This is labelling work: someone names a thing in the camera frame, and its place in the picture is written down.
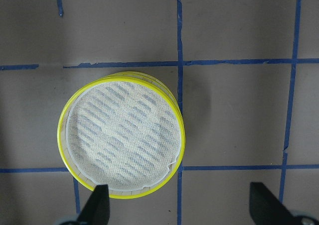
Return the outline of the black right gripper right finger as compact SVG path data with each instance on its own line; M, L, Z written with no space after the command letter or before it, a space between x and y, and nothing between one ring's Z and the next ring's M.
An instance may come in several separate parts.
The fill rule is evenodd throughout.
M301 225L261 182L250 183L250 217L256 225Z

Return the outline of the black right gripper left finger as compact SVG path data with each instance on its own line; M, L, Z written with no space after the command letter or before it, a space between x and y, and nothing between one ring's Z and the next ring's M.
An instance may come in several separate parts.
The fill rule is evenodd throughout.
M108 185L97 185L76 219L77 225L107 225L110 219Z

